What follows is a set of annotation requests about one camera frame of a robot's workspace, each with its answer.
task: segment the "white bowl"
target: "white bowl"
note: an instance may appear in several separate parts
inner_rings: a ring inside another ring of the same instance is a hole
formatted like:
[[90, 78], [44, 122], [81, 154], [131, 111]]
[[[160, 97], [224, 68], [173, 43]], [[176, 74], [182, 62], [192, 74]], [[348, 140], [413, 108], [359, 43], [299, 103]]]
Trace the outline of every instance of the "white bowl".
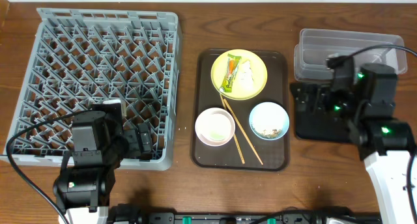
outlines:
[[235, 120], [226, 110], [213, 107], [204, 110], [195, 121], [195, 133], [208, 146], [225, 145], [235, 134]]
[[[264, 102], [256, 105], [249, 115], [249, 125], [257, 137], [265, 140], [276, 140], [284, 136], [289, 128], [288, 113], [280, 105]], [[257, 130], [281, 130], [273, 137], [263, 137]]]

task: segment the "black tray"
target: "black tray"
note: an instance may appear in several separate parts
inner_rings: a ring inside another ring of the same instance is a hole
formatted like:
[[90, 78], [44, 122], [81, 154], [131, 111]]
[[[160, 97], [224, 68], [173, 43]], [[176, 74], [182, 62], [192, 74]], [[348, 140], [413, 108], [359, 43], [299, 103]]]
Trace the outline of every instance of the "black tray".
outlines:
[[[210, 71], [213, 62], [226, 49], [209, 49], [200, 54], [197, 71], [197, 91], [194, 122], [201, 112], [210, 107], [220, 107], [223, 109], [219, 92], [214, 88]], [[202, 143], [193, 134], [191, 158], [198, 166], [222, 168], [222, 169], [247, 169], [258, 171], [280, 171], [289, 162], [289, 131], [284, 137], [266, 141], [258, 138], [249, 126], [250, 111], [262, 102], [274, 102], [280, 104], [288, 110], [288, 75], [287, 63], [283, 55], [273, 51], [252, 51], [257, 54], [265, 63], [268, 70], [268, 81], [265, 88], [257, 96], [249, 100], [230, 100], [227, 99], [231, 108], [235, 112], [239, 122], [250, 138], [263, 165], [256, 158], [248, 142], [245, 140], [239, 127], [236, 126], [236, 136], [245, 159], [242, 164], [240, 156], [232, 139], [220, 147], [210, 147]]]

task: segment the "green light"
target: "green light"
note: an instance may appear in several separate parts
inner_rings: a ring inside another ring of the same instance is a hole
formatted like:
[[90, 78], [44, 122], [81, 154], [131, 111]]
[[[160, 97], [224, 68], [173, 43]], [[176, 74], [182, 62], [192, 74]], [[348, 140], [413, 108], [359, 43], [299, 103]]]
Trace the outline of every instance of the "green light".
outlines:
[[387, 127], [381, 127], [381, 130], [383, 133], [390, 133], [390, 129], [388, 129]]

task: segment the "plate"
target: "plate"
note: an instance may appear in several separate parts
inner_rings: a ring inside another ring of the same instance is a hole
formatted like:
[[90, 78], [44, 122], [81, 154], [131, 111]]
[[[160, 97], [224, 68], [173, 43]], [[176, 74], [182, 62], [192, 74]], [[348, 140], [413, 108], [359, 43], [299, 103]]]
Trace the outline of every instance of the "plate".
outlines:
[[[250, 68], [252, 70], [253, 88], [248, 89], [244, 82], [239, 80], [242, 75], [242, 70], [239, 68], [237, 76], [233, 82], [232, 92], [220, 92], [224, 76], [227, 71], [227, 61], [229, 57], [227, 54], [241, 56], [240, 64], [245, 61], [250, 61]], [[266, 85], [268, 79], [268, 72], [265, 63], [255, 53], [243, 49], [233, 49], [221, 54], [213, 63], [211, 68], [211, 81], [214, 88], [222, 95], [232, 100], [247, 100], [259, 94]]]
[[[225, 137], [223, 139], [212, 139], [209, 137], [210, 134], [207, 133], [211, 127], [210, 125], [212, 125], [211, 122], [213, 122], [213, 115], [223, 115], [229, 121], [229, 125], [225, 127], [228, 132], [224, 133]], [[195, 121], [195, 134], [201, 140], [201, 142], [212, 147], [225, 145], [233, 137], [235, 130], [236, 126], [233, 117], [226, 110], [218, 107], [212, 107], [204, 110], [202, 113], [200, 113], [200, 115], [197, 117], [197, 120]]]
[[[288, 131], [288, 113], [278, 104], [264, 102], [256, 105], [250, 112], [249, 125], [257, 137], [265, 140], [276, 140]], [[281, 130], [281, 132], [275, 137], [265, 137], [262, 135], [263, 130]]]

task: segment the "rectangular tray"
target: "rectangular tray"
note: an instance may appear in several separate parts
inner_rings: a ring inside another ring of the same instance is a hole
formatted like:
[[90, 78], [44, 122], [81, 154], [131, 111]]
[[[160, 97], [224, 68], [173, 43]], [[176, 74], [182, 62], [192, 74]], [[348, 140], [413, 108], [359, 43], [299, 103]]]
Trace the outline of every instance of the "rectangular tray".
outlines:
[[[197, 91], [195, 119], [204, 110], [210, 107], [223, 108], [220, 100], [220, 93], [214, 88], [210, 71], [213, 62], [226, 49], [209, 49], [202, 53], [198, 61]], [[258, 138], [249, 126], [250, 111], [262, 102], [274, 102], [288, 110], [288, 75], [287, 63], [283, 55], [273, 51], [253, 51], [266, 65], [268, 70], [268, 81], [265, 88], [257, 96], [249, 100], [227, 99], [235, 112], [239, 122], [250, 138], [259, 157], [263, 161], [261, 165], [245, 140], [242, 132], [236, 127], [236, 136], [242, 150], [245, 164], [242, 164], [235, 141], [232, 139], [220, 147], [210, 147], [202, 143], [193, 134], [191, 157], [194, 163], [201, 167], [222, 168], [222, 169], [247, 169], [258, 171], [280, 171], [289, 162], [289, 132], [281, 139], [266, 141]]]
[[[178, 16], [172, 12], [38, 8], [42, 18], [8, 139], [28, 126], [125, 101], [124, 129], [151, 126], [152, 157], [125, 158], [122, 169], [171, 167], [180, 72]], [[73, 147], [71, 121], [27, 133], [13, 143], [20, 165], [60, 166]], [[1, 160], [7, 161], [6, 149]]]

